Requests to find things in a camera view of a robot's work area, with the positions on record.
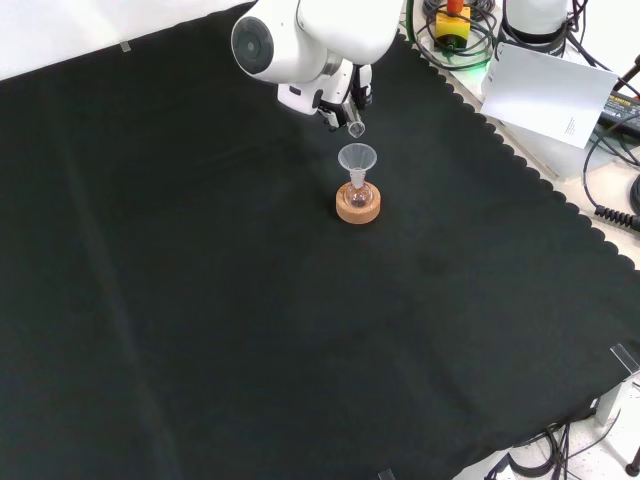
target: green cable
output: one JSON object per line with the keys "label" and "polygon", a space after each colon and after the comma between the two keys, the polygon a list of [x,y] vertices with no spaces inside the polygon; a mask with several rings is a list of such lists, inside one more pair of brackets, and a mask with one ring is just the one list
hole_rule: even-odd
{"label": "green cable", "polygon": [[416,43],[416,37],[415,37],[415,34],[413,33],[413,0],[407,0],[407,6],[404,13],[405,13],[404,26],[407,29],[407,39],[411,43]]}

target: table surface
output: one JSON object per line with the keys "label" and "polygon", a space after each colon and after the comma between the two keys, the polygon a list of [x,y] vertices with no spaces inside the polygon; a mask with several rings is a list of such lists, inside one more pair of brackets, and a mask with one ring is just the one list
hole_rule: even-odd
{"label": "table surface", "polygon": [[[595,58],[621,75],[633,65],[635,57],[640,53],[637,37],[634,34],[634,22],[640,16],[640,3],[633,0],[621,0],[616,5],[627,14],[620,15],[611,9],[610,3],[604,0],[589,2],[584,45]],[[419,26],[424,18],[421,11],[422,3],[417,1],[414,8],[416,26]],[[499,19],[502,17],[499,7],[496,7],[494,13]],[[613,48],[609,42],[603,40],[608,38],[617,38],[620,41],[616,42],[616,46]],[[571,48],[568,50],[567,58],[584,63],[575,51],[571,51]],[[440,70],[440,73],[447,78],[447,81],[467,103],[479,111],[484,98],[480,90],[484,70],[486,68],[454,74]],[[631,83],[640,89],[640,76],[636,76]],[[625,90],[622,89],[621,93],[630,94],[628,90]],[[519,155],[526,158],[528,164],[538,170],[543,178],[551,182],[555,190],[566,196],[567,202],[573,203],[582,214],[591,218],[594,226],[604,232],[606,239],[618,248],[620,254],[633,260],[636,269],[640,268],[640,248],[638,248],[640,247],[640,236],[612,225],[593,214],[593,206],[584,193],[581,178],[575,173],[581,171],[587,149],[581,150],[561,144],[561,142],[552,141],[542,135],[527,132],[518,127],[505,126],[493,119],[489,119],[489,122],[496,126],[506,143],[511,145]],[[640,154],[640,147],[637,147],[634,153]],[[628,195],[631,184],[640,172],[603,151],[596,152],[594,158],[596,161],[593,162],[588,177],[589,189],[594,197],[609,208],[633,213]],[[565,177],[558,176],[554,168],[572,173]]]}

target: white wall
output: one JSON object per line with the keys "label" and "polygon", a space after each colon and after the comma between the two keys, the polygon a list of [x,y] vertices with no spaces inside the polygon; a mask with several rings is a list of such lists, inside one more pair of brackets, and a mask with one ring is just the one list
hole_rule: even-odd
{"label": "white wall", "polygon": [[252,0],[0,0],[0,80]]}

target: white device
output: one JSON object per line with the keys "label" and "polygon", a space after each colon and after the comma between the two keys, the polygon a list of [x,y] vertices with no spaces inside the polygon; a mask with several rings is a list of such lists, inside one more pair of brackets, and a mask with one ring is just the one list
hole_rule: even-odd
{"label": "white device", "polygon": [[567,19],[566,0],[507,1],[509,25],[529,35],[551,35]]}
{"label": "white device", "polygon": [[329,126],[364,133],[371,64],[389,49],[403,0],[259,0],[233,27],[238,65],[278,84],[278,100]]}

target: yellow device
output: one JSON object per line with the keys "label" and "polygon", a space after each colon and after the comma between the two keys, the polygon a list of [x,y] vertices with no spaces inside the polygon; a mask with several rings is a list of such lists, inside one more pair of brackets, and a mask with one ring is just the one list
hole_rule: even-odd
{"label": "yellow device", "polygon": [[[471,7],[463,7],[459,15],[471,18]],[[436,39],[442,44],[453,48],[464,48],[469,40],[471,23],[458,17],[450,17],[444,12],[436,15]]]}

